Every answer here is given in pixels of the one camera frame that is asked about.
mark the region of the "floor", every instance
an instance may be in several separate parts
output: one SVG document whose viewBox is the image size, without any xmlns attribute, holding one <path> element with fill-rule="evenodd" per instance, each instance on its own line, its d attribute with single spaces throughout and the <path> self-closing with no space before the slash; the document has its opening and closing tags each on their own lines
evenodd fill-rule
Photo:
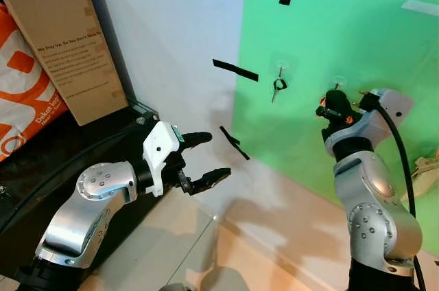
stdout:
<svg viewBox="0 0 439 291">
<path fill-rule="evenodd" d="M 178 190 L 163 198 L 80 291 L 158 291 L 168 283 L 197 291 L 311 290 Z M 0 291 L 17 285 L 3 278 Z"/>
</svg>

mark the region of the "green screen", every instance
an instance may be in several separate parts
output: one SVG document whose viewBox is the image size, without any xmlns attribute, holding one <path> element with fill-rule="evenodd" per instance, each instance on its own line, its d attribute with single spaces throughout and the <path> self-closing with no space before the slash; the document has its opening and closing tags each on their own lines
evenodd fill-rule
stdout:
<svg viewBox="0 0 439 291">
<path fill-rule="evenodd" d="M 343 77 L 342 90 L 390 88 L 415 101 L 399 128 L 409 160 L 438 147 L 438 17 L 401 6 L 407 0 L 245 0 L 239 66 L 259 82 L 237 81 L 233 134 L 253 158 L 317 194 L 339 203 L 334 158 L 323 144 L 324 119 L 315 116 L 320 98 Z M 418 0 L 437 4 L 438 0 Z M 288 88 L 272 104 L 279 61 Z M 400 194 L 403 170 L 393 138 L 377 152 Z M 438 187 L 416 199 L 423 247 L 439 255 Z"/>
</svg>

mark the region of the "hanging keys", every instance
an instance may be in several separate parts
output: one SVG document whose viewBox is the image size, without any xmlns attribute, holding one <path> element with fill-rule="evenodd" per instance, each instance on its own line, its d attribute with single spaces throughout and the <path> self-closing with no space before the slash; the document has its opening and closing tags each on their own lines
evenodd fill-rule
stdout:
<svg viewBox="0 0 439 291">
<path fill-rule="evenodd" d="M 279 75 L 277 76 L 277 79 L 273 82 L 274 92 L 272 97 L 272 104 L 274 103 L 274 98 L 276 97 L 278 92 L 285 90 L 288 87 L 286 81 L 282 78 L 282 72 L 283 72 L 283 67 L 280 67 Z"/>
</svg>

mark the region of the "tan cardboard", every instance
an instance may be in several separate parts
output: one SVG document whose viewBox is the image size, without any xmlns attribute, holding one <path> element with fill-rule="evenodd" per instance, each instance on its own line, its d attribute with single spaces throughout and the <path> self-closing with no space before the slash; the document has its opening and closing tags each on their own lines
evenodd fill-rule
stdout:
<svg viewBox="0 0 439 291">
<path fill-rule="evenodd" d="M 79 125 L 127 101 L 91 0 L 4 0 Z"/>
</svg>

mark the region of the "orange bag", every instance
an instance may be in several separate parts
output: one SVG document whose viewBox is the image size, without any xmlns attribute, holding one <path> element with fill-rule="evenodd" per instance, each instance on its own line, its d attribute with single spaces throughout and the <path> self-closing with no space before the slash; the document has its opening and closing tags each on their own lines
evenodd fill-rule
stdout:
<svg viewBox="0 0 439 291">
<path fill-rule="evenodd" d="M 0 161 L 67 110 L 0 4 Z"/>
</svg>

